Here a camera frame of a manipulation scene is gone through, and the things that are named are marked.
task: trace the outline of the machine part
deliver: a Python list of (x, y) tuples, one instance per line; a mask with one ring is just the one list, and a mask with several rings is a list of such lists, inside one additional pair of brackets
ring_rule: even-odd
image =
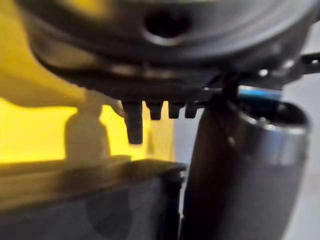
[(294, 165), (306, 159), (310, 124), (298, 107), (278, 100), (242, 97), (217, 111), (232, 146), (248, 161)]
[(177, 240), (184, 170), (142, 160), (1, 176), (1, 237)]
[(301, 62), (304, 65), (304, 74), (320, 73), (320, 53), (303, 55)]
[(180, 109), (185, 106), (184, 102), (169, 102), (169, 118), (178, 119)]
[(310, 126), (296, 106), (256, 101), (215, 99), (204, 111), (182, 240), (282, 239), (303, 176)]
[(150, 110), (151, 120), (160, 120), (163, 102), (146, 102), (146, 106)]
[(20, 172), (23, 169), (25, 168), (12, 164), (1, 170), (2, 214), (78, 199), (90, 193), (116, 191), (156, 176), (180, 174), (186, 166), (146, 159), (81, 169), (60, 168), (61, 170), (16, 173), (16, 170)]
[(122, 102), (124, 121), (130, 144), (142, 144), (143, 119), (142, 102)]
[[(45, 68), (124, 103), (132, 144), (143, 140), (142, 101), (208, 102), (229, 71), (267, 73), (260, 87), (282, 88), (279, 68), (299, 58), (318, 16), (316, 0), (93, 0), (105, 13), (90, 16), (59, 0), (15, 2)], [(188, 104), (186, 117), (196, 113)]]
[(194, 119), (197, 115), (198, 109), (202, 109), (204, 107), (205, 103), (203, 102), (188, 102), (185, 107), (185, 118)]
[(282, 97), (282, 91), (262, 88), (262, 87), (240, 85), (238, 87), (237, 95), (239, 98), (252, 97), (252, 98), (280, 100)]
[(95, 59), (101, 56), (183, 67), (228, 63), (239, 71), (277, 67), (298, 56), (309, 26), (317, 17), (318, 3), (105, 0), (100, 6), (107, 11), (104, 17), (88, 18), (57, 0), (16, 2), (31, 46), (44, 60), (49, 54), (50, 59), (59, 62), (54, 51), (42, 52), (36, 47), (49, 46), (53, 38), (85, 50)]

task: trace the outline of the metal cylinder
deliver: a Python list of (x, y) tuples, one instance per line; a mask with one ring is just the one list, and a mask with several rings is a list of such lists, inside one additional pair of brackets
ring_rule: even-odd
[(280, 240), (306, 162), (310, 125), (270, 99), (206, 109), (184, 199), (183, 240)]

